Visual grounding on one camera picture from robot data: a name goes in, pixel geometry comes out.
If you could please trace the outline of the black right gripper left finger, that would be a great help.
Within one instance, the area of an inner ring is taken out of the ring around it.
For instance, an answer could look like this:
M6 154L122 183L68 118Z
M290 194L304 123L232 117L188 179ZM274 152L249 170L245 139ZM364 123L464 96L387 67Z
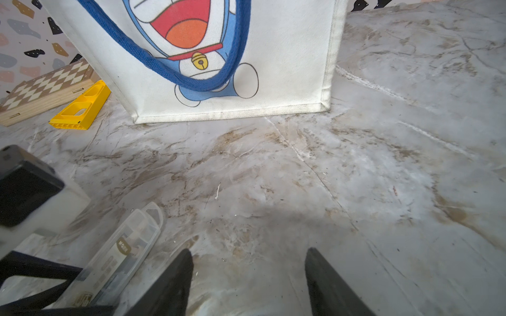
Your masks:
M182 250L126 315L186 315L194 263Z

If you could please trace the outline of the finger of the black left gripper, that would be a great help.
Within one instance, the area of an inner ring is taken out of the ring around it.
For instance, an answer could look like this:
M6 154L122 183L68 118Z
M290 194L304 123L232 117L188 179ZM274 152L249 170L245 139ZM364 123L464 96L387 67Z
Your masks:
M113 315L116 307L112 305L99 305L84 308L59 309L9 309L1 308L1 315L9 316L109 316Z
M56 302L81 273L82 268L40 259L32 255L11 251L1 260L1 283L13 276L56 279L64 282L9 304L1 306L2 312L27 312L41 310Z

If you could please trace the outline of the olive label compass case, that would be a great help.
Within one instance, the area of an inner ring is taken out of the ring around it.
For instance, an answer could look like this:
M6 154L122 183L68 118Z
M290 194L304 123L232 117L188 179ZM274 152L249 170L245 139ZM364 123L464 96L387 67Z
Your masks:
M135 209L112 234L53 308L114 305L158 240L163 212L154 202Z

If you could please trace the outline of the white Doraemon canvas bag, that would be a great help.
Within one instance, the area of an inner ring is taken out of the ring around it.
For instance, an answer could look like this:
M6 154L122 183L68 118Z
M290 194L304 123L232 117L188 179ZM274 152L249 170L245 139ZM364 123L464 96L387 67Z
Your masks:
M346 1L45 1L137 124L328 111Z

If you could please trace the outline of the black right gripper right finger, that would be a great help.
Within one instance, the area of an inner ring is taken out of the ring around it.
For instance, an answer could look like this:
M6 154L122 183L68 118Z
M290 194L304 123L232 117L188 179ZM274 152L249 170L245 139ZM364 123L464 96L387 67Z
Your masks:
M304 269L313 315L375 316L316 248L308 249Z

